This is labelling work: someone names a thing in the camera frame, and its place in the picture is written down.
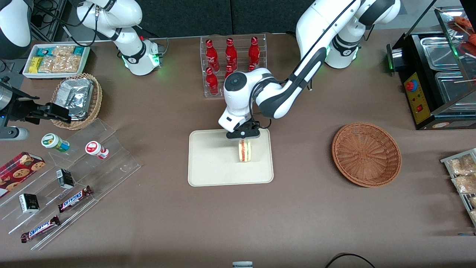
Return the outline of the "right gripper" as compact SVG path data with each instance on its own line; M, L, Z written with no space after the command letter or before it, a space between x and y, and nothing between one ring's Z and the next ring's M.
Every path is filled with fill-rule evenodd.
M35 100L38 96L24 93L9 83L1 82L1 121L22 121L32 124L40 124L40 120L56 120L71 123L69 110L65 107L48 102L43 111L36 111L39 107Z

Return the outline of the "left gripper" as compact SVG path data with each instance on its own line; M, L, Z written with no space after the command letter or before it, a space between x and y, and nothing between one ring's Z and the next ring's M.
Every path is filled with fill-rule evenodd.
M258 121L247 121L233 132L226 133L226 138L237 140L237 144L240 143L240 140L250 139L250 142L253 142L258 137L260 137L260 124Z

